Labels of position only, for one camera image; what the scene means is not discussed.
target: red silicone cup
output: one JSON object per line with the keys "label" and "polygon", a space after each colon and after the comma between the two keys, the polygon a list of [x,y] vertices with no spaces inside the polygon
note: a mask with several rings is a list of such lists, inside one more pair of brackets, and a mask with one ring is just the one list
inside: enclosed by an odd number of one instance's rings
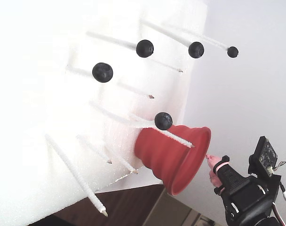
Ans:
{"label": "red silicone cup", "polygon": [[135,144],[135,155],[163,181],[171,195],[177,195],[192,181],[207,153],[211,131],[207,127],[172,126],[169,132],[190,141],[188,148],[155,129],[143,129]]}

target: white wall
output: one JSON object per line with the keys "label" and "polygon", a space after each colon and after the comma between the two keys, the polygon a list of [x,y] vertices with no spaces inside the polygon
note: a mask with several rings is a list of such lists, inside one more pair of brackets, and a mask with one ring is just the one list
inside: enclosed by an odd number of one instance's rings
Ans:
{"label": "white wall", "polygon": [[[231,59],[204,44],[192,73],[184,124],[208,126],[209,153],[228,155],[231,165],[248,176],[248,157],[266,136],[286,160],[286,0],[208,2],[205,35],[239,49]],[[206,161],[177,199],[226,225],[222,200],[213,192]],[[286,187],[286,166],[278,170]],[[277,207],[286,222],[286,202]]]}

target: black foam ball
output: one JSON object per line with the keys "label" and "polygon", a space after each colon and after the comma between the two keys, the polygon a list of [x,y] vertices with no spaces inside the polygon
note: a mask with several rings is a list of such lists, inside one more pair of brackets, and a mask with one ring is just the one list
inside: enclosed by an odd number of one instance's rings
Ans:
{"label": "black foam ball", "polygon": [[204,54],[204,46],[198,41],[195,41],[189,46],[188,52],[192,58],[200,58]]}
{"label": "black foam ball", "polygon": [[97,63],[93,67],[92,75],[98,82],[105,83],[112,79],[113,69],[106,63]]}
{"label": "black foam ball", "polygon": [[167,130],[172,126],[172,118],[166,112],[160,112],[154,118],[154,122],[158,129]]}
{"label": "black foam ball", "polygon": [[135,50],[139,57],[147,58],[153,54],[154,47],[151,41],[142,40],[138,42]]}
{"label": "black foam ball", "polygon": [[236,58],[238,56],[238,49],[234,46],[228,48],[228,56],[231,58]]}

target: brown floor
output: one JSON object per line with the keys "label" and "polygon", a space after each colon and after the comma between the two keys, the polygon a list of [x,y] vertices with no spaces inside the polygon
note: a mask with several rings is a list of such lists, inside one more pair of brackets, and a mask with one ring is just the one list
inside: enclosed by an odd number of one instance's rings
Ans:
{"label": "brown floor", "polygon": [[75,226],[142,226],[163,190],[163,185],[153,185],[96,194],[105,205],[108,218],[88,198],[55,215]]}

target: ribbed red cup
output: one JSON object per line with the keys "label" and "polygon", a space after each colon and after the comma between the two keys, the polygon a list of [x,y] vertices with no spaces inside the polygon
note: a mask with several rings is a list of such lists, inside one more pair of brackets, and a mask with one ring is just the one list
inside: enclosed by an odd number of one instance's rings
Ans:
{"label": "ribbed red cup", "polygon": [[207,127],[172,126],[169,132],[190,141],[188,148],[155,129],[143,129],[135,144],[135,155],[163,181],[171,195],[177,195],[192,181],[207,153],[211,131]]}

